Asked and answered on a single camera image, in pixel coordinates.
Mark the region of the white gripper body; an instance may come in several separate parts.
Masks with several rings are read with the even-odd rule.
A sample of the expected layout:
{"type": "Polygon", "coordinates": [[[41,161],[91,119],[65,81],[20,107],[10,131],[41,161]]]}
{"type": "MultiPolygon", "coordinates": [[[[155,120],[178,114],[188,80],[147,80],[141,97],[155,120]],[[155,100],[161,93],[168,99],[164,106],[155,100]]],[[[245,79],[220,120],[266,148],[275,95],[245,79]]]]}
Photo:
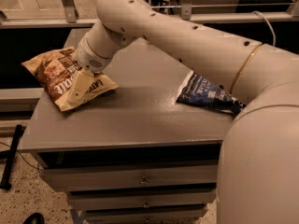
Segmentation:
{"type": "Polygon", "coordinates": [[[94,73],[103,71],[109,65],[109,59],[97,55],[89,46],[87,38],[83,37],[74,53],[72,58],[78,65],[86,70],[94,73]]]}

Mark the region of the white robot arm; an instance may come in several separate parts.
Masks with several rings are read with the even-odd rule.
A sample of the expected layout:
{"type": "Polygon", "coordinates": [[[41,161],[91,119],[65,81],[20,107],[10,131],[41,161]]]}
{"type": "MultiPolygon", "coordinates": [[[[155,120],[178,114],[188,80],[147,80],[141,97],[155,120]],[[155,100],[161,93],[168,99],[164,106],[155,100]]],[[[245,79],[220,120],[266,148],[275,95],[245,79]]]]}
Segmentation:
{"type": "Polygon", "coordinates": [[[74,58],[78,99],[93,72],[138,37],[245,104],[223,138],[218,224],[299,224],[299,58],[238,35],[153,11],[143,0],[97,0],[98,20],[74,58]]]}

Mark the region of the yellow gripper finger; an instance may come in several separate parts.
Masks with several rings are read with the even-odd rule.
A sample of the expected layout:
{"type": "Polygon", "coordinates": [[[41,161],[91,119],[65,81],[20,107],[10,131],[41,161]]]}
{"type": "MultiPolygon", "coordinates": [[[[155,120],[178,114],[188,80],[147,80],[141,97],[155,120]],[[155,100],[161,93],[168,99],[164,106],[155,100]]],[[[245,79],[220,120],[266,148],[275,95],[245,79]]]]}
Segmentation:
{"type": "Polygon", "coordinates": [[[69,90],[66,101],[71,105],[83,103],[86,92],[93,84],[94,75],[91,71],[81,69],[73,75],[73,83],[69,90]]]}

